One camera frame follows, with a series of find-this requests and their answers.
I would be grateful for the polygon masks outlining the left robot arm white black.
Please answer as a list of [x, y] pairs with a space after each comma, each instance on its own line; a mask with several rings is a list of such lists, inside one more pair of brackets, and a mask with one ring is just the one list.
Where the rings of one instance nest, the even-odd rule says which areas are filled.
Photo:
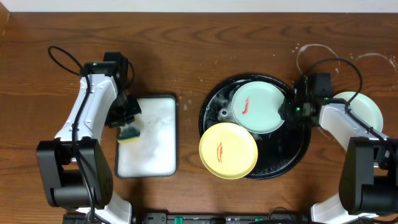
[[92, 62], [81, 68], [80, 91], [53, 140], [36, 156], [50, 206], [83, 214], [85, 223], [132, 223], [132, 205], [113, 190], [113, 175], [101, 149], [104, 127], [130, 124], [141, 113], [125, 90], [129, 61]]

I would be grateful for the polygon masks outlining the yellow plate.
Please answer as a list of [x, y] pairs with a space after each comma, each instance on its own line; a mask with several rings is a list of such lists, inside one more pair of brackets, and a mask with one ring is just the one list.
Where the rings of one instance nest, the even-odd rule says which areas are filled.
[[254, 168], [258, 158], [252, 135], [234, 123], [218, 123], [208, 128], [199, 143], [204, 166], [222, 179], [240, 179]]

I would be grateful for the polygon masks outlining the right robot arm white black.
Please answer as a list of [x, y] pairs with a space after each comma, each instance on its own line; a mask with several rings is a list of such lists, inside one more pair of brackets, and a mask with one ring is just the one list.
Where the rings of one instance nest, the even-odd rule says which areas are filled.
[[310, 209], [315, 223], [374, 223], [397, 213], [397, 140], [370, 127], [344, 99], [285, 99], [280, 117], [328, 131], [345, 150], [338, 193]]

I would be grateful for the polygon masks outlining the light green plate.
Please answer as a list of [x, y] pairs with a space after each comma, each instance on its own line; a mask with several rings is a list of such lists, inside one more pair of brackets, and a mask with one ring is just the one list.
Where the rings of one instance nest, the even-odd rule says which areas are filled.
[[360, 117], [368, 126], [376, 131], [382, 132], [384, 120], [378, 105], [368, 96], [358, 93], [349, 103], [349, 107], [358, 117]]
[[284, 99], [284, 94], [270, 83], [249, 82], [237, 89], [231, 109], [242, 127], [252, 133], [266, 134], [283, 125], [278, 110]]

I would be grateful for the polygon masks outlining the green yellow sponge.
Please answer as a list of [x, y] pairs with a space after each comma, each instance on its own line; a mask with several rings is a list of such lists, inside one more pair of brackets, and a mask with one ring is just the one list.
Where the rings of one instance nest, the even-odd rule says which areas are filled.
[[125, 125], [120, 127], [117, 141], [119, 144], [127, 144], [140, 138], [141, 131], [135, 125]]

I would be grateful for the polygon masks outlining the light green plate top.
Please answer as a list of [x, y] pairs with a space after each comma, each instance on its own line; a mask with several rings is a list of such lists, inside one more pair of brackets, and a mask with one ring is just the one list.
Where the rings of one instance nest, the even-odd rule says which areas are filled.
[[360, 117], [368, 126], [376, 131], [382, 132], [384, 120], [378, 105], [368, 96], [358, 93], [349, 103], [349, 107], [358, 117]]

